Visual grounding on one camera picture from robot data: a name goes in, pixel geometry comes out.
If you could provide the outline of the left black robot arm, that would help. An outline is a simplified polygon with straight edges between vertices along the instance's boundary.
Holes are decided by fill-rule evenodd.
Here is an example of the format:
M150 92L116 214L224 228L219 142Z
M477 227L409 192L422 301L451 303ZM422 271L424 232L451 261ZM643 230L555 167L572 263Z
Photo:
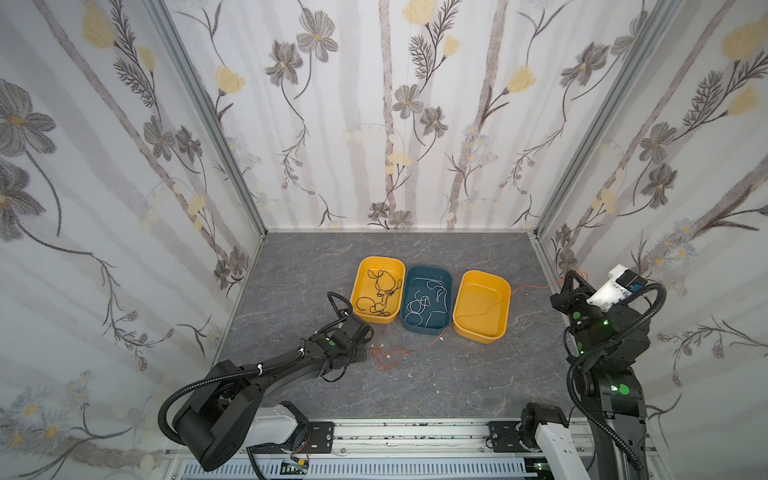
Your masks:
M215 364L205 378L172 393L157 423L170 441L185 446L205 471L227 463L243 448L298 448L309 439L306 417L289 401L265 408L265 397L306 379L324 378L366 360L374 328L342 295L327 294L335 319L297 348L251 365Z

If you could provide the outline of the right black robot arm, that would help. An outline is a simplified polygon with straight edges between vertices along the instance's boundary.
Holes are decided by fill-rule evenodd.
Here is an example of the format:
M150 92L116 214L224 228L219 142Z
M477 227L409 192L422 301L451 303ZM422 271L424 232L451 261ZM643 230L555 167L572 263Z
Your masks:
M623 265L598 288L569 270L550 297L552 308L568 318L566 332L576 343L567 358L566 388L589 423L602 479L650 476L645 395L633 365L649 348L651 320L666 299L662 284Z

